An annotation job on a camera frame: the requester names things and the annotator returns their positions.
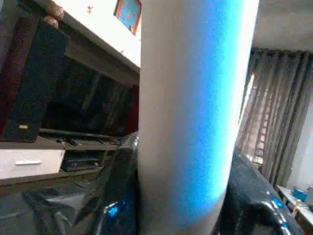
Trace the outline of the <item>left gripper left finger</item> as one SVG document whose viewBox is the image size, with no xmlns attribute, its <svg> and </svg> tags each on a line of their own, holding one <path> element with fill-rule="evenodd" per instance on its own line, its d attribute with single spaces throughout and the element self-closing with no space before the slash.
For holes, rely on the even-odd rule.
<svg viewBox="0 0 313 235">
<path fill-rule="evenodd" d="M 137 234 L 137 135 L 127 135 L 91 183 L 73 225 L 75 235 Z"/>
</svg>

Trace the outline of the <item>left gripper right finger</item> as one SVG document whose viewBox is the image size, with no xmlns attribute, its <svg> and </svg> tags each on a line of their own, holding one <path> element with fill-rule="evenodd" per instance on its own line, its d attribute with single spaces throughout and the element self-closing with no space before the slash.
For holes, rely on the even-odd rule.
<svg viewBox="0 0 313 235">
<path fill-rule="evenodd" d="M 234 150 L 221 211 L 221 235 L 302 235 L 273 186 L 248 157 Z"/>
</svg>

